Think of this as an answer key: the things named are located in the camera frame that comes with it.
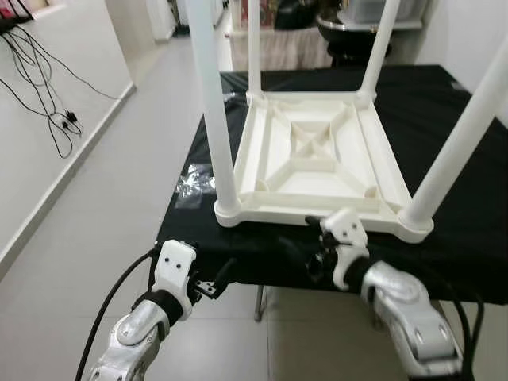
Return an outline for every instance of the tiled floor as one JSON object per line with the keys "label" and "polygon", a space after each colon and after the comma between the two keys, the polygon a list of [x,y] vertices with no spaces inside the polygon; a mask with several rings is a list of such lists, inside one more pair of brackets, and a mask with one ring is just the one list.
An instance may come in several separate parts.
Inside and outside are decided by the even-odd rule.
{"label": "tiled floor", "polygon": [[[221,38],[221,69],[228,69]],[[107,291],[152,245],[200,118],[191,42],[173,39],[0,283],[0,379],[68,381]],[[136,271],[90,360],[144,288]],[[232,285],[177,324],[147,380],[405,379],[386,332],[350,295]]]}

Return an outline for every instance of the black cable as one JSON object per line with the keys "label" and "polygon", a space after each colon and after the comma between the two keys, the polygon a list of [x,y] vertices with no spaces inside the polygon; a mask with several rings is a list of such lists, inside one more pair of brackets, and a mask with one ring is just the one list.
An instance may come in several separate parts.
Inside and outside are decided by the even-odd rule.
{"label": "black cable", "polygon": [[152,257],[152,260],[150,261],[150,269],[148,270],[148,289],[147,291],[150,292],[152,290],[152,286],[156,284],[156,267],[157,267],[157,258]]}
{"label": "black cable", "polygon": [[[25,65],[23,64],[23,61],[21,60],[21,57],[20,57],[20,53],[19,51],[10,43],[10,41],[8,41],[4,36],[2,36],[2,38],[6,41],[6,43],[9,45],[9,47],[11,48],[11,51],[13,52],[13,54],[15,55],[15,57],[17,57],[19,59],[19,64],[21,65],[21,69],[22,69],[22,72],[20,70],[20,74],[21,76],[22,73],[24,72],[25,73],[25,76],[23,76],[23,78],[32,85],[34,91],[36,92],[37,94],[37,97],[39,98],[39,101],[40,101],[40,104],[42,105],[43,109],[44,109],[44,114],[43,113],[40,113],[40,112],[36,112],[35,110],[29,108],[26,106],[27,109],[29,110],[32,110],[33,112],[36,112],[36,114],[39,114],[41,116],[45,116],[47,118],[47,122],[48,122],[48,129],[49,129],[49,132],[50,132],[50,135],[51,135],[51,138],[53,140],[53,143],[55,144],[55,147],[56,147],[56,151],[58,152],[58,155],[62,158],[62,159],[67,159],[71,154],[72,154],[72,150],[74,148],[74,145],[72,144],[72,139],[71,137],[68,135],[67,131],[65,129],[63,129],[62,127],[60,127],[58,124],[55,123],[55,121],[53,121],[52,117],[55,116],[56,114],[59,114],[56,112],[56,105],[55,105],[55,101],[52,97],[52,94],[51,94],[51,91],[49,90],[49,87],[48,87],[48,83],[46,81],[44,81],[43,83],[43,86],[46,88],[46,91],[48,92],[48,96],[51,100],[51,103],[52,103],[52,111],[49,112],[48,109],[46,108],[46,105],[44,103],[44,100],[39,92],[39,90],[37,89],[37,85],[33,82],[32,78],[30,77],[29,73],[27,72],[26,68],[25,68]],[[31,43],[31,41],[29,42],[29,44],[32,46],[33,48],[33,58],[35,59],[35,63],[37,65],[37,68],[39,69],[39,72],[40,72],[40,75],[43,79],[46,79],[45,77],[45,74],[44,74],[44,71],[40,65],[40,62],[39,60],[37,59],[37,52],[36,52],[36,48],[33,46],[33,44]],[[62,150],[60,149],[60,146],[58,144],[58,140],[56,139],[56,136],[53,132],[53,129],[52,129],[52,125],[54,127],[56,127],[64,136],[65,138],[69,141],[69,150],[68,150],[68,153],[67,154],[63,154],[62,153]],[[78,133],[76,133],[75,131],[72,131],[72,130],[69,130],[69,132],[71,133],[74,133],[76,135],[81,135],[81,130],[80,128],[78,128]]]}
{"label": "black cable", "polygon": [[63,67],[65,67],[65,69],[73,76],[75,77],[77,80],[81,81],[82,83],[85,83],[90,89],[92,89],[93,91],[95,91],[97,94],[100,94],[106,98],[109,98],[109,99],[113,99],[115,101],[119,100],[120,98],[117,98],[117,97],[113,97],[111,95],[108,95],[100,90],[97,90],[93,85],[91,85],[89,82],[87,82],[85,79],[79,77],[76,73],[74,73],[70,68],[69,66],[67,66],[65,63],[63,63],[61,60],[59,60],[58,58],[54,57],[51,53],[49,53],[46,49],[44,49],[42,47],[42,45],[39,44],[39,42],[32,37],[32,35],[30,33],[28,33],[26,30],[24,30],[21,26],[19,25],[16,25],[15,28],[18,28],[20,30],[22,30],[25,35],[27,36],[27,39],[31,40],[33,43],[35,43],[39,48],[40,50],[42,50],[44,53],[46,53],[48,56],[50,56],[51,58],[53,58],[56,62],[58,62],[60,65],[62,65]]}
{"label": "black cable", "polygon": [[62,158],[62,159],[67,159],[71,153],[72,153],[72,149],[73,149],[73,145],[72,145],[72,139],[70,136],[68,136],[68,134],[63,131],[62,129],[60,129],[60,127],[55,123],[53,122],[53,125],[56,126],[56,128],[60,129],[60,131],[62,131],[62,133],[64,134],[64,136],[69,140],[69,143],[71,144],[71,147],[69,148],[69,152],[67,153],[67,155],[64,155],[61,151],[60,151],[60,146],[58,145],[58,142],[56,141],[56,137],[55,137],[55,134],[53,133],[53,130],[52,130],[52,127],[51,127],[51,123],[52,123],[52,119],[51,117],[48,117],[48,128],[49,128],[49,133],[51,133],[51,138],[53,139],[53,142],[55,143],[55,147],[56,147],[56,151],[58,152],[58,155]]}
{"label": "black cable", "polygon": [[[11,52],[13,53],[13,61],[14,61],[14,65],[15,65],[15,67],[16,67],[16,69],[17,69],[17,72],[20,74],[20,76],[21,76],[21,77],[22,77],[22,78],[23,78],[26,82],[29,82],[29,79],[28,79],[28,78],[27,78],[27,77],[26,77],[26,76],[25,76],[25,75],[21,72],[21,70],[20,70],[20,68],[19,68],[19,65],[18,65],[18,63],[17,63],[17,61],[16,61],[16,58],[17,58],[18,60],[24,60],[27,64],[29,64],[30,66],[33,66],[33,67],[35,67],[37,63],[36,63],[36,62],[32,59],[32,57],[30,57],[30,56],[28,55],[28,53],[27,53],[27,52],[26,52],[26,51],[25,51],[25,50],[24,50],[24,49],[23,49],[23,48],[19,45],[19,43],[16,41],[16,39],[15,39],[14,37],[18,37],[18,38],[20,38],[18,35],[14,34],[14,33],[10,33],[10,32],[8,32],[7,34],[8,34],[8,35],[9,35],[9,37],[12,39],[12,41],[13,41],[13,42],[17,45],[17,48],[15,48],[12,44],[10,44],[10,45],[9,45],[10,50],[11,50]],[[52,66],[51,66],[51,64],[49,63],[48,59],[47,59],[47,58],[46,58],[46,57],[45,57],[45,56],[44,56],[44,55],[43,55],[43,54],[42,54],[42,53],[41,53],[38,49],[36,49],[36,48],[33,46],[33,44],[30,44],[30,46],[32,47],[32,49],[33,49],[33,51],[34,51],[34,55],[36,56],[36,55],[37,55],[37,53],[38,53],[38,54],[39,54],[39,56],[40,56],[40,57],[42,57],[42,59],[46,62],[46,65],[48,65],[48,71],[49,71],[49,73],[48,73],[48,74],[44,73],[44,75],[43,75],[43,83],[35,83],[35,81],[33,81],[33,80],[32,80],[32,82],[34,82],[34,84],[35,84],[36,86],[39,86],[39,87],[41,87],[41,86],[45,86],[45,85],[46,85],[46,84],[48,84],[48,83],[51,81],[51,79],[52,79],[52,75],[53,75],[53,69],[52,69]],[[27,59],[25,59],[24,57],[22,57],[22,56],[21,56],[21,52],[23,52],[23,54],[24,54],[26,57],[28,57],[28,58],[30,59],[30,61],[32,61],[32,62],[29,62]]]}
{"label": "black cable", "polygon": [[55,93],[55,96],[56,98],[58,99],[58,102],[60,103],[60,105],[62,106],[62,109],[64,111],[67,111],[67,108],[65,107],[64,105],[64,101],[62,100],[62,98],[58,95],[58,93],[56,92],[55,90],[55,87],[53,87],[53,85],[51,83],[48,83],[48,86],[51,90],[53,90],[53,93]]}
{"label": "black cable", "polygon": [[[77,121],[76,121],[76,122],[71,121],[71,119],[69,119],[69,117],[68,117],[66,114],[62,114],[62,113],[60,113],[60,112],[58,112],[58,111],[57,111],[57,112],[55,112],[55,116],[56,116],[56,115],[58,115],[59,117],[62,117],[62,118],[63,118],[63,123],[67,123],[67,127],[66,127],[66,126],[64,126],[63,128],[64,128],[64,129],[66,129],[68,132],[73,133],[73,134],[75,134],[75,135],[81,135],[81,134],[83,133],[83,131],[81,130],[81,128],[82,128],[83,126],[79,127],[79,125],[78,125],[78,122],[77,122]],[[71,125],[72,125],[74,128],[76,128],[76,129],[77,129],[77,132],[76,132],[76,131],[73,131],[72,129],[70,129],[70,128],[69,128],[69,126],[71,126]]]}
{"label": "black cable", "polygon": [[17,0],[17,3],[21,6],[21,8],[23,8],[23,10],[25,11],[26,13],[26,18],[28,18],[29,20],[33,20],[33,16],[32,14],[30,13],[30,11],[26,8],[25,4],[23,4],[22,1],[20,0]]}
{"label": "black cable", "polygon": [[113,296],[116,294],[118,289],[120,288],[121,284],[127,279],[127,277],[130,275],[131,272],[136,269],[143,261],[145,261],[148,258],[151,258],[154,256],[154,250],[150,250],[140,258],[138,258],[136,261],[134,261],[133,264],[125,270],[125,272],[120,276],[120,278],[117,280],[117,282],[113,285],[110,292],[106,296],[106,299],[104,299],[104,302],[101,305],[101,308],[99,309],[97,313],[97,317],[94,320],[94,324],[92,325],[92,328],[90,330],[90,334],[87,338],[87,343],[85,344],[85,348],[83,350],[83,354],[81,355],[81,360],[79,361],[78,371],[76,372],[75,381],[81,381],[81,378],[83,377],[83,371],[85,369],[85,365],[87,364],[88,355],[90,354],[90,350],[92,348],[92,344],[94,343],[95,335],[97,334],[98,327],[101,324],[101,320],[104,317],[104,313],[106,312],[106,309],[108,308],[108,305],[111,303],[111,300],[113,299]]}
{"label": "black cable", "polygon": [[37,114],[37,115],[40,115],[42,117],[47,117],[46,114],[43,114],[37,110],[34,110],[33,108],[31,108],[30,106],[27,106],[26,103],[23,102],[23,100],[21,98],[19,98],[19,96],[16,94],[16,91],[13,90],[13,88],[6,82],[4,81],[2,78],[0,78],[0,83],[2,83],[3,86],[5,86],[7,88],[7,90],[10,91],[10,93],[16,98],[16,100],[23,106],[25,107],[28,111],[34,113],[34,114]]}
{"label": "black cable", "polygon": [[13,3],[11,0],[7,0],[9,2],[10,7],[13,9],[14,14],[16,17],[19,17],[19,13],[16,11],[16,8],[14,8]]}
{"label": "black cable", "polygon": [[476,348],[478,346],[479,334],[483,324],[483,316],[485,314],[485,305],[483,303],[482,297],[475,291],[470,290],[466,287],[461,287],[461,290],[468,293],[472,296],[476,301],[477,312],[475,318],[475,324],[473,326],[473,333],[471,336],[471,347],[468,352],[464,350],[464,358],[463,358],[463,372],[466,371],[465,374],[468,379],[473,379],[473,362],[475,359]]}
{"label": "black cable", "polygon": [[[3,38],[3,39],[4,39],[4,41],[5,41],[5,42],[9,45],[9,47],[10,47],[11,49],[13,49],[13,52],[14,52],[14,54],[17,56],[17,58],[19,58],[19,52],[17,51],[17,49],[16,49],[16,48],[15,48],[15,47],[14,47],[14,46],[10,43],[10,41],[8,41],[8,40],[7,40],[4,36],[2,36],[2,38]],[[24,72],[24,73],[25,73],[25,75],[26,75],[27,82],[29,82],[29,83],[32,85],[33,89],[35,90],[35,92],[36,92],[36,94],[37,94],[37,97],[38,97],[38,98],[39,98],[39,100],[40,100],[40,104],[42,105],[42,107],[43,107],[43,109],[44,109],[45,114],[43,114],[43,113],[37,113],[37,114],[39,114],[39,115],[44,115],[44,116],[47,116],[47,117],[49,117],[49,116],[53,115],[53,114],[56,112],[55,103],[52,101],[53,111],[52,111],[51,113],[49,113],[49,112],[48,112],[48,110],[46,109],[46,105],[44,104],[44,100],[42,99],[42,97],[41,97],[41,95],[40,95],[40,93],[39,93],[39,90],[37,89],[36,84],[32,81],[32,79],[31,79],[31,77],[30,77],[29,73],[26,71],[25,65],[22,63],[21,59],[20,59],[20,65],[21,65],[21,68],[23,69],[23,72]],[[40,68],[40,65],[38,65],[38,67],[39,67],[39,70],[40,70],[41,75],[43,75],[43,76],[44,76],[44,74],[42,73],[42,69]]]}
{"label": "black cable", "polygon": [[23,52],[23,54],[26,56],[25,59],[23,59],[28,65],[30,66],[35,66],[35,61],[32,60],[28,54],[26,54],[25,50],[19,45],[19,43],[16,41],[16,39],[13,37],[14,35],[11,33],[11,32],[7,32],[7,34],[9,35],[9,37],[12,39],[12,41],[16,44],[16,46],[19,48],[19,50],[21,52]]}

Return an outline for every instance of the metal table leg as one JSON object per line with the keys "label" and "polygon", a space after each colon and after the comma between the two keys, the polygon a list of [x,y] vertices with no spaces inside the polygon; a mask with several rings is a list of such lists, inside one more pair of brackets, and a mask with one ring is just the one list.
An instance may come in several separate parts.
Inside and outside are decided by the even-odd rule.
{"label": "metal table leg", "polygon": [[261,309],[261,303],[263,302],[263,290],[264,286],[259,285],[257,287],[257,296],[256,296],[256,309],[254,310],[254,320],[261,321],[263,317],[263,311]]}

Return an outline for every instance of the black tablecloth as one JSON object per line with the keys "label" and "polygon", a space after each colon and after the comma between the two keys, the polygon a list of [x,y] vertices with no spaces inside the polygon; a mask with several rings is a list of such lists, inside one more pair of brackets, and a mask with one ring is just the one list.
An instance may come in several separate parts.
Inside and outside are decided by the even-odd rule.
{"label": "black tablecloth", "polygon": [[[223,73],[225,93],[244,93],[245,73]],[[262,75],[271,91],[355,90],[363,69],[273,71]],[[376,109],[406,184],[413,194],[450,134],[470,94],[438,66],[385,67],[378,85]],[[234,98],[226,106],[233,159],[236,157],[247,106]],[[385,260],[421,277],[432,298],[448,299],[447,291],[419,271],[425,264],[453,284],[476,289],[486,301],[508,302],[507,156],[508,132],[494,121],[466,168],[437,211],[435,229],[421,244],[369,233],[371,257]],[[204,121],[183,168],[209,163]],[[329,288],[309,281],[302,261],[318,249],[311,228],[245,222],[222,228],[215,220],[215,196],[203,198],[198,209],[176,209],[173,195],[158,240],[177,239],[198,247],[196,268],[212,278],[231,257],[239,259],[234,279],[241,283],[287,287]]]}

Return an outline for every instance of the storage box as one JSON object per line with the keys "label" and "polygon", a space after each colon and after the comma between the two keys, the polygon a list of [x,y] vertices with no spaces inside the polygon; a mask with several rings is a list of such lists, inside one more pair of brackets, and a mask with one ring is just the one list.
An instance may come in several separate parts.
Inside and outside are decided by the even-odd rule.
{"label": "storage box", "polygon": [[[342,10],[337,15],[346,19],[362,22],[379,22],[383,13],[385,0],[344,0]],[[398,8],[397,21],[420,19],[426,0],[402,0]]]}

